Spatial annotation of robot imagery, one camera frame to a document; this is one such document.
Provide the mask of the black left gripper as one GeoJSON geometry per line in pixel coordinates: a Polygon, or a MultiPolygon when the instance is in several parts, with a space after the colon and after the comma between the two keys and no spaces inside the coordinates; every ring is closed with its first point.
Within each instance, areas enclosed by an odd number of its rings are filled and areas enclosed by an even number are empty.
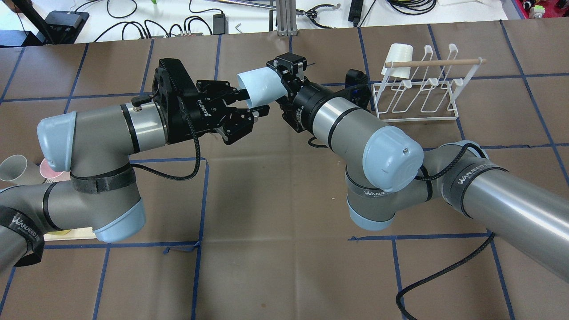
{"type": "Polygon", "coordinates": [[[162,58],[152,84],[154,101],[162,111],[167,144],[176,144],[206,133],[218,133],[224,144],[233,144],[250,134],[254,120],[266,117],[270,105],[236,108],[236,101],[249,99],[247,89],[228,81],[198,80],[196,83],[179,59],[162,58]]]}

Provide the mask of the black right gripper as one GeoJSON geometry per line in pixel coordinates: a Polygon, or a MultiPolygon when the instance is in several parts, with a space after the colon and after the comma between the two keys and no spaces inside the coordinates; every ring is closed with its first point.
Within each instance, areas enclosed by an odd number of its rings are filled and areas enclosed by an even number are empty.
{"type": "Polygon", "coordinates": [[[360,108],[369,103],[368,75],[350,69],[345,77],[344,89],[333,92],[323,85],[309,81],[304,75],[307,69],[305,57],[283,53],[267,62],[267,67],[277,74],[286,89],[276,102],[283,111],[282,118],[295,130],[313,132],[313,122],[318,109],[328,100],[343,97],[360,108]]]}

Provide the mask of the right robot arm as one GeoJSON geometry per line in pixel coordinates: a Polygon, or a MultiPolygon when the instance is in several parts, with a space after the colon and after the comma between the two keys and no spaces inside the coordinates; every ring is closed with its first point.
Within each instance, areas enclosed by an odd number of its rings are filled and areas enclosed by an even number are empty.
{"type": "Polygon", "coordinates": [[[283,119],[345,160],[348,208],[359,227],[380,231],[401,209],[443,198],[567,281],[567,199],[494,164],[471,140],[424,151],[367,110],[372,93],[358,70],[349,70],[345,88],[333,92],[305,77],[305,57],[284,53],[266,65],[276,75],[270,87],[284,89],[272,98],[283,119]]]}

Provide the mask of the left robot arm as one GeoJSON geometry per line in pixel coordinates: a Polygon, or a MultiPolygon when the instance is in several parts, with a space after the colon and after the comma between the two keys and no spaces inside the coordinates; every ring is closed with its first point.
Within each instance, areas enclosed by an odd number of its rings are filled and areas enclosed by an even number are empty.
{"type": "Polygon", "coordinates": [[[233,107],[248,98],[246,89],[227,81],[194,83],[180,60],[163,58],[151,94],[41,120],[37,136],[44,157],[54,171],[69,172],[70,180],[1,191],[1,271],[39,263],[49,232],[91,227],[106,243],[136,234],[146,220],[135,169],[168,180],[191,180],[201,164],[200,136],[218,133],[224,144],[233,144],[252,131],[257,117],[268,115],[268,105],[233,107]],[[193,140],[196,154],[187,176],[129,160],[185,140],[193,140]]]}

